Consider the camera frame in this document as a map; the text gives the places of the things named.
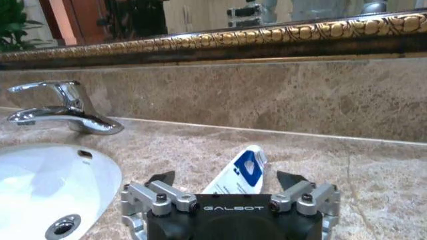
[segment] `chrome faucet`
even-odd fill
[[[77,81],[42,81],[10,87],[10,93],[49,87],[57,93],[64,106],[45,106],[16,112],[8,117],[17,125],[34,125],[36,121],[68,121],[70,130],[96,135],[113,135],[124,127],[109,118],[101,116],[92,105],[84,86]]]

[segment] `faucet handle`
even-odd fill
[[[93,110],[86,91],[80,82],[76,80],[33,82],[13,86],[8,89],[8,91],[10,93],[18,93],[24,90],[38,87],[49,87],[53,89],[65,107],[80,111],[84,111],[84,108],[89,111]]]

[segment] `toothpaste tube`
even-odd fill
[[[256,145],[248,146],[228,163],[202,194],[260,194],[266,161],[262,149]]]

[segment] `screw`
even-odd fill
[[[268,204],[268,208],[269,208],[269,211],[272,211],[273,213],[277,213],[280,211],[280,206],[273,201]]]
[[[193,214],[200,209],[200,204],[197,202],[193,202],[189,205],[189,213]]]
[[[156,197],[156,202],[157,202],[157,203],[161,204],[161,203],[164,203],[166,200],[168,200],[168,196],[166,196],[165,193],[157,194],[157,197]]]
[[[301,195],[301,200],[306,203],[312,203],[313,202],[313,196],[310,194],[304,193]]]

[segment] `white sink basin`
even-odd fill
[[[45,239],[65,216],[50,227],[48,239],[80,239],[120,184],[116,163],[85,147],[34,144],[0,149],[0,239]]]

